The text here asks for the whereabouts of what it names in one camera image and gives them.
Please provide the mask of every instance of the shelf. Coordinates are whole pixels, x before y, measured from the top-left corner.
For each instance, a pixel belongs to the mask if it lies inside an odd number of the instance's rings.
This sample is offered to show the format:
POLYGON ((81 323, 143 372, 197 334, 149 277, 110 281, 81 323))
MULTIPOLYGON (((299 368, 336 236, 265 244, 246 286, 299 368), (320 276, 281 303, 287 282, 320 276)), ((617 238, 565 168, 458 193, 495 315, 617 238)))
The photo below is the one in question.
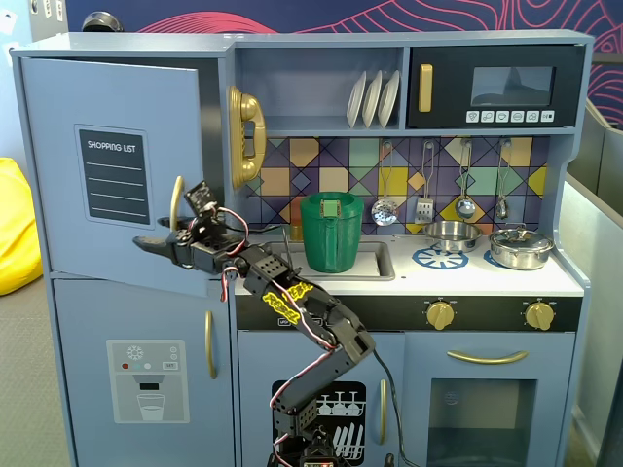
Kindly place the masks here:
MULTIPOLYGON (((417 137, 417 136, 456 136, 460 134, 470 136, 544 136, 559 134, 575 134, 575 128, 408 128, 400 129, 398 125, 381 128, 378 123, 372 123, 366 128, 361 118, 354 128, 348 126, 346 116, 328 117, 281 117, 267 116, 266 127, 270 138, 287 136, 300 137, 417 137)), ((247 136, 251 135, 251 127, 247 128, 247 136)))

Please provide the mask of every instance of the blue cabinet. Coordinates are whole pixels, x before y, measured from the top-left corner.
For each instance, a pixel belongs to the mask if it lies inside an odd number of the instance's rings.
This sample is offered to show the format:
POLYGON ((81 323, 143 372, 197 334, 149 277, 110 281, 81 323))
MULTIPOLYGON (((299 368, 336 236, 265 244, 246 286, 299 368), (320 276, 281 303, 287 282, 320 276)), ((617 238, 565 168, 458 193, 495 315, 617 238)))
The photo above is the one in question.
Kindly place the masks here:
MULTIPOLYGON (((400 398, 404 335, 374 333, 373 337, 381 358, 391 369, 400 398)), ((242 465, 255 467, 266 463, 275 440, 271 395, 282 381, 300 372, 322 350, 302 334, 283 331, 239 332, 238 351, 242 465)), ((398 432, 386 380, 381 365, 369 356, 317 399, 319 422, 353 466, 382 466, 387 453, 398 453, 398 432)))
POLYGON ((407 333, 407 456, 423 466, 554 467, 575 334, 407 333))
POLYGON ((79 467, 234 465, 226 305, 104 280, 54 293, 79 467))

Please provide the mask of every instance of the countertop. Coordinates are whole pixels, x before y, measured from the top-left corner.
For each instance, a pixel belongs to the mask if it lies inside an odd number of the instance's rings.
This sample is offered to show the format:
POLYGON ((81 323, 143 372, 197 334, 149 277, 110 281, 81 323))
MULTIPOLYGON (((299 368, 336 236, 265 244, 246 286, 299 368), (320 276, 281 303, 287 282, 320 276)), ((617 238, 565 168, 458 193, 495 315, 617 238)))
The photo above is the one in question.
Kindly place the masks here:
MULTIPOLYGON (((282 241, 280 235, 252 236, 251 242, 282 241)), ((462 295, 582 297, 584 290, 555 254, 537 270, 513 270, 487 261, 489 241, 480 238, 475 250, 444 254, 431 249, 424 236, 364 235, 361 241, 382 241, 389 249, 392 280, 311 280, 333 295, 462 295)), ((237 295, 247 295, 241 283, 237 295)))

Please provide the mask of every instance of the microwave handle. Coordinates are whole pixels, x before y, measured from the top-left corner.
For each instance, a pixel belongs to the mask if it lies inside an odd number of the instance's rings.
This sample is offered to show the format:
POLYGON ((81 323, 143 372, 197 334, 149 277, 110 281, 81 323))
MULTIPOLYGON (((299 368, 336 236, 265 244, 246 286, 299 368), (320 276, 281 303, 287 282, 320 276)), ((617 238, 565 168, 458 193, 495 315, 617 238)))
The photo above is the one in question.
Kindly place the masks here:
POLYGON ((432 110, 432 65, 420 65, 420 112, 432 110))

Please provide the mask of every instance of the black robot arm segment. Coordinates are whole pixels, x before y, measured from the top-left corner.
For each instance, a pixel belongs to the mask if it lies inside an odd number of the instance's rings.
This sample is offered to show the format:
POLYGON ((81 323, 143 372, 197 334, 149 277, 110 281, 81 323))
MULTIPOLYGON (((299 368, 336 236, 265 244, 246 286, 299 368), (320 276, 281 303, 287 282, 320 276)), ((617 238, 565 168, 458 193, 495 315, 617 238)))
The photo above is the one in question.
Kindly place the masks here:
POLYGON ((246 237, 227 234, 219 213, 237 215, 219 207, 204 182, 189 191, 185 199, 197 217, 182 223, 184 229, 165 239, 139 236, 134 243, 182 268, 210 274, 235 270, 244 279, 244 288, 260 303, 327 351, 286 382, 271 400, 277 431, 313 441, 318 433, 314 423, 316 397, 371 354, 374 340, 355 313, 323 289, 301 279, 296 270, 273 254, 269 245, 251 245, 246 237))

